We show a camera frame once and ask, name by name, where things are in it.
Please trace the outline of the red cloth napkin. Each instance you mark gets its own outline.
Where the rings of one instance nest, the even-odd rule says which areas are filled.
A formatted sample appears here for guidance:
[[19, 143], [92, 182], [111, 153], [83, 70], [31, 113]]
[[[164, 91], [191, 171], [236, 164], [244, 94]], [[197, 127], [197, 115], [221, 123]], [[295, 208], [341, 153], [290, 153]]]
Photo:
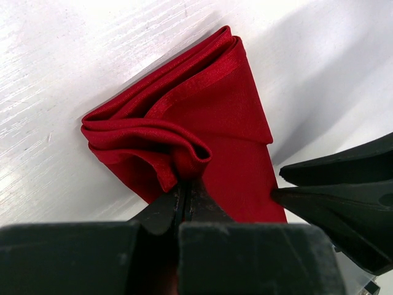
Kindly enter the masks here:
[[240, 37], [228, 26], [82, 119], [92, 153], [147, 203], [201, 179], [235, 221], [285, 222], [273, 137]]

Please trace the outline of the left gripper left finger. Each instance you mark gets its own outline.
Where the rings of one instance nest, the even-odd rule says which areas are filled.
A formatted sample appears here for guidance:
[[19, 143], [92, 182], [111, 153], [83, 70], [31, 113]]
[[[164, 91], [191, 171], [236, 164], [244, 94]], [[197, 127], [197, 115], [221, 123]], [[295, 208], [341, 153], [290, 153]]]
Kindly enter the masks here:
[[180, 182], [133, 216], [130, 222], [140, 223], [152, 235], [175, 236], [184, 217], [185, 198], [186, 183]]

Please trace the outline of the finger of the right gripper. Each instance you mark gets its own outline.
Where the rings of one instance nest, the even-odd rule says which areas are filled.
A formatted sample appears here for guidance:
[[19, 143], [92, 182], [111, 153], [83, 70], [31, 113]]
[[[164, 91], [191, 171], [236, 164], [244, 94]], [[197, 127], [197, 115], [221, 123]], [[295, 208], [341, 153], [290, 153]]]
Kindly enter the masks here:
[[296, 186], [361, 184], [392, 179], [392, 134], [336, 154], [286, 165], [279, 175]]
[[272, 199], [320, 227], [373, 275], [392, 270], [392, 181], [277, 189]]

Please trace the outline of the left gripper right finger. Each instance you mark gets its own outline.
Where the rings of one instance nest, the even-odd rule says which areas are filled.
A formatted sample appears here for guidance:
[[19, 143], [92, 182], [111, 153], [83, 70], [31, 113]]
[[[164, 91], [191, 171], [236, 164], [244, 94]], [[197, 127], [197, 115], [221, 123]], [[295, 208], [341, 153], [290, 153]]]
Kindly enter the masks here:
[[185, 182], [183, 221], [233, 222], [234, 220], [216, 203], [208, 193], [202, 180]]

